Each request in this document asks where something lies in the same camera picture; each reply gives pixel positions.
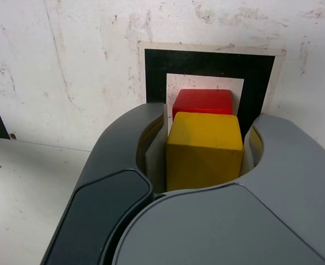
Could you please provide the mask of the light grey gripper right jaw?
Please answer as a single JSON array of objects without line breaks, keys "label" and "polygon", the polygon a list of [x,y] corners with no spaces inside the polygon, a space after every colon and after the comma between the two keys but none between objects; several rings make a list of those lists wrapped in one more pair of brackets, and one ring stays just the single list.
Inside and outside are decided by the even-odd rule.
[{"label": "light grey gripper right jaw", "polygon": [[325,149],[261,115],[259,162],[238,179],[168,192],[122,235],[115,264],[325,264]]}]

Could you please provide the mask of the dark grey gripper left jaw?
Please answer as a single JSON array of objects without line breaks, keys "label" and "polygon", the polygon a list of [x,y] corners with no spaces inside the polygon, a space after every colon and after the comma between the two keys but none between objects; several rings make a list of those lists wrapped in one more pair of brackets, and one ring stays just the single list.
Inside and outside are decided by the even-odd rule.
[{"label": "dark grey gripper left jaw", "polygon": [[93,147],[42,264],[111,264],[131,220],[154,201],[145,154],[163,127],[163,103],[131,109]]}]

